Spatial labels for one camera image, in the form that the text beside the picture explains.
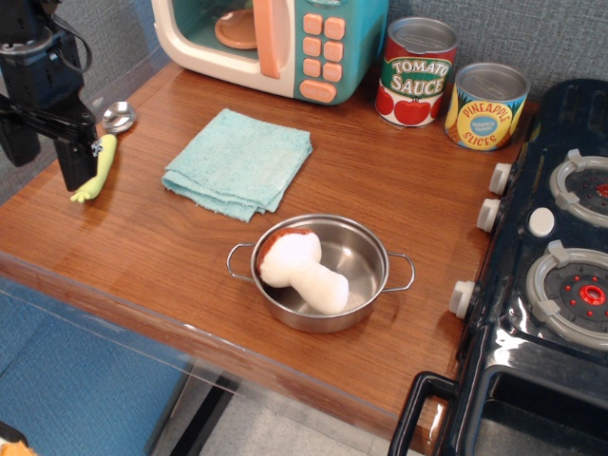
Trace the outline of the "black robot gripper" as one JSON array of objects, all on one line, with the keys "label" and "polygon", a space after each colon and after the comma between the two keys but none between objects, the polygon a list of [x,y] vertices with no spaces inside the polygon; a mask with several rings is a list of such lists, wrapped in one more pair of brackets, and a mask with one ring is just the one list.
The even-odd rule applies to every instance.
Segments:
[{"label": "black robot gripper", "polygon": [[80,36],[66,28],[41,28],[39,35],[1,45],[1,71],[9,107],[27,126],[1,120],[1,146],[16,167],[40,154],[37,134],[54,140],[66,189],[76,191],[97,176],[101,140],[95,119],[80,99],[92,56],[81,61]]}]

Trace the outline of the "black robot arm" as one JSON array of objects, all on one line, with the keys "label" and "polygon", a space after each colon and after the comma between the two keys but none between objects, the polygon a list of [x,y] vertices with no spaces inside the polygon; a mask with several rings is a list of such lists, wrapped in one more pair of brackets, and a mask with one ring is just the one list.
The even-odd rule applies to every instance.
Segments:
[{"label": "black robot arm", "polygon": [[1,3],[1,147],[16,167],[40,153],[38,137],[54,141],[66,188],[75,191],[97,175],[101,141],[94,114],[81,100],[89,47],[55,11],[57,1]]}]

